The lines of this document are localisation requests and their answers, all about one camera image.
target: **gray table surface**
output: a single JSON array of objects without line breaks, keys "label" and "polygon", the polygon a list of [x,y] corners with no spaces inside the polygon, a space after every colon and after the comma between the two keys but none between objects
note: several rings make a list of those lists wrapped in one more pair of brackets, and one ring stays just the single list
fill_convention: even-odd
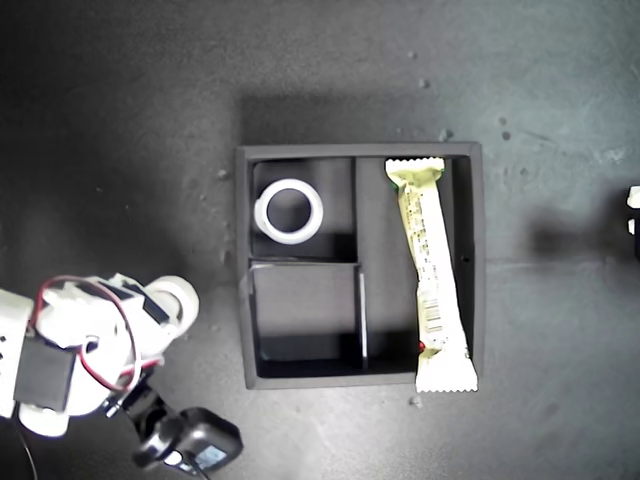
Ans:
[{"label": "gray table surface", "polygon": [[[240,426],[219,479],[639,478],[639,23],[633,0],[3,2],[0,284],[191,280],[155,383]],[[480,391],[245,390],[234,148],[443,129],[484,147]],[[8,432],[0,471],[29,478]],[[133,467],[126,419],[29,440],[41,479],[178,478]]]}]

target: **white plastic ring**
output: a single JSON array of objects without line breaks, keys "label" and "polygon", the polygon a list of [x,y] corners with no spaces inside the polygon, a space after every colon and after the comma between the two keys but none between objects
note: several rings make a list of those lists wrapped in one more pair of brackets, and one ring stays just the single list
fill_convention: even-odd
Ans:
[{"label": "white plastic ring", "polygon": [[[309,205],[311,206],[311,214],[309,215],[309,220],[306,225],[295,232],[283,232],[278,230],[273,226],[271,220],[269,220],[269,215],[267,213],[269,202],[271,202],[273,197],[283,190],[295,190],[302,193],[307,198]],[[299,243],[306,242],[318,232],[320,225],[322,225],[324,208],[322,206],[320,195],[318,195],[318,192],[316,192],[311,185],[295,178],[285,178],[283,180],[273,182],[265,188],[262,195],[260,195],[260,198],[256,200],[256,204],[253,209],[253,216],[258,228],[274,242],[282,243],[283,245],[297,245]]]}]

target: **yellow wrapper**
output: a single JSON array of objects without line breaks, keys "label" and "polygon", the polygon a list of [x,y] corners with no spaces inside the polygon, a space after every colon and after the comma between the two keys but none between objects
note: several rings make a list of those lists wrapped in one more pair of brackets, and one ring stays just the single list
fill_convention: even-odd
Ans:
[{"label": "yellow wrapper", "polygon": [[387,160],[398,186],[402,223],[418,271],[418,326],[425,349],[418,357],[418,392],[478,389],[460,321],[447,232],[436,186],[442,158]]}]

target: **black compartment tray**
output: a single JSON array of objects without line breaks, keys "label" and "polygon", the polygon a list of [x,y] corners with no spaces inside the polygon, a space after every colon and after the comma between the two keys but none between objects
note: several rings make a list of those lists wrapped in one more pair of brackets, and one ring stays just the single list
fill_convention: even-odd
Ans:
[{"label": "black compartment tray", "polygon": [[[478,144],[241,147],[237,158],[240,311],[248,388],[412,383],[418,355],[416,272],[388,158],[445,159],[438,190],[472,360],[482,369],[485,235]],[[316,236],[281,245],[253,205],[297,178],[320,195]]]}]

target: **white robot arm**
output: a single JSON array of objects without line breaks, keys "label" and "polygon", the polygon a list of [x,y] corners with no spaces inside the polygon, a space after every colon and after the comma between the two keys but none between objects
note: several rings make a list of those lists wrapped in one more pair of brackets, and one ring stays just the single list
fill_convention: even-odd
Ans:
[{"label": "white robot arm", "polygon": [[[122,408],[140,435],[139,466],[206,478],[240,453],[237,428],[200,408],[175,414],[146,384],[198,310],[195,290],[179,277],[142,286],[120,274],[61,276],[35,300],[0,290],[0,416],[10,418],[17,403],[26,428],[59,437],[70,417]],[[159,448],[159,438],[171,441]]]}]

